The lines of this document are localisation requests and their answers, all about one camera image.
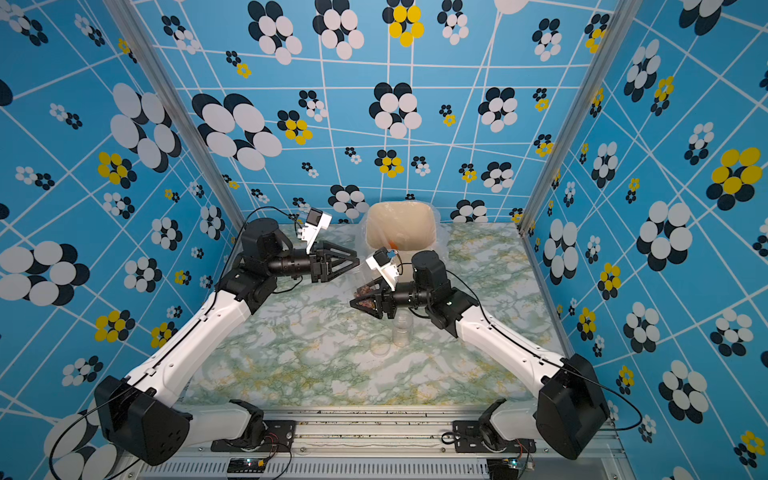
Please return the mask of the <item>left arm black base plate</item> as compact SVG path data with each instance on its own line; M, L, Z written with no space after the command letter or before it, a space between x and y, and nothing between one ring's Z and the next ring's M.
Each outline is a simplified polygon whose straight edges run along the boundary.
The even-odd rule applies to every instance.
M293 444L298 422L295 420L277 419L264 422L265 435L261 444L254 448L238 448L230 445L225 440L216 440L211 443L212 452L227 453L273 453L287 452Z

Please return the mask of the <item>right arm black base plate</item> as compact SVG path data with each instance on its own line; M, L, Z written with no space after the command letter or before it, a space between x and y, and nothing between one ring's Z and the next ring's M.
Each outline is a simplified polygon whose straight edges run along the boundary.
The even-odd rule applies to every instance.
M537 451L534 439L508 441L502 450L490 448L481 437L478 421L455 420L451 429L443 432L440 439L444 445L452 446L456 453L527 455Z

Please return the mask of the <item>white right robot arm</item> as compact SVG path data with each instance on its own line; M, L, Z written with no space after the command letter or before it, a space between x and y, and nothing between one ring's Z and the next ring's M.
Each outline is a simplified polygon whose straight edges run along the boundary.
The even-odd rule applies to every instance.
M395 254L381 248L366 259L375 278L352 308L377 319L392 319L401 307L423 308L440 330L473 346L511 372L536 397L523 413L495 401L478 420L480 441L493 452L518 439L542 438L562 457L575 460L609 416L608 402L593 365L583 356L565 357L544 349L489 314L469 288L457 288L438 254L416 253L412 279L401 282Z

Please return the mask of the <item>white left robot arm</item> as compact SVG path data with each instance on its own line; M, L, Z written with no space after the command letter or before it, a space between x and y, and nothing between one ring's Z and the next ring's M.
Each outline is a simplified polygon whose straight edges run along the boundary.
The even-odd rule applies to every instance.
M95 390L104 437L150 466L181 448L224 441L255 450L267 436L262 409L243 400L176 409L185 386L228 335L276 294L281 277L327 283L360 263L349 248L318 240L330 218L311 212L296 248L272 218L245 223L241 251L193 317L156 353L121 379L105 377Z

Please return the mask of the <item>clear jar with dried flowers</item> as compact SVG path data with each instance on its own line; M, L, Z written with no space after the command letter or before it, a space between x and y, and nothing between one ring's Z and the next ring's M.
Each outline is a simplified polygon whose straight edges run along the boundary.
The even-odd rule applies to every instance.
M406 347L411 343L413 318L397 317L392 321L392 343L397 347Z

